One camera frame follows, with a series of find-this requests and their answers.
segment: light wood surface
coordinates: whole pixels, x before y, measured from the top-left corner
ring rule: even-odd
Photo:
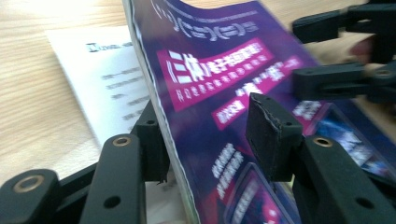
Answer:
[[[185,0],[220,7],[239,0]],[[263,0],[286,27],[314,13],[364,1]],[[3,0],[0,2],[0,185],[23,171],[55,170],[64,178],[98,160],[99,148],[45,35],[46,30],[125,25],[121,0]],[[322,63],[349,60],[364,35],[306,47]],[[381,106],[360,100],[395,138],[395,121]]]

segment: black clamp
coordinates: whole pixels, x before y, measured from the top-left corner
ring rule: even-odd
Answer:
[[[396,220],[394,183],[379,188],[340,144],[318,135],[303,138],[302,132],[276,101],[250,94],[247,140],[269,182],[295,176],[292,191],[304,224]]]
[[[105,142],[99,162],[61,181],[31,170],[0,188],[0,224],[146,223],[146,181],[166,181],[170,161],[151,102],[131,133]]]
[[[396,1],[371,0],[348,7],[300,18],[293,33],[303,42],[320,42],[339,37],[339,31],[374,34],[371,63],[387,63],[366,76],[358,63],[297,69],[293,90],[303,100],[340,99],[365,94],[375,103],[396,103]]]

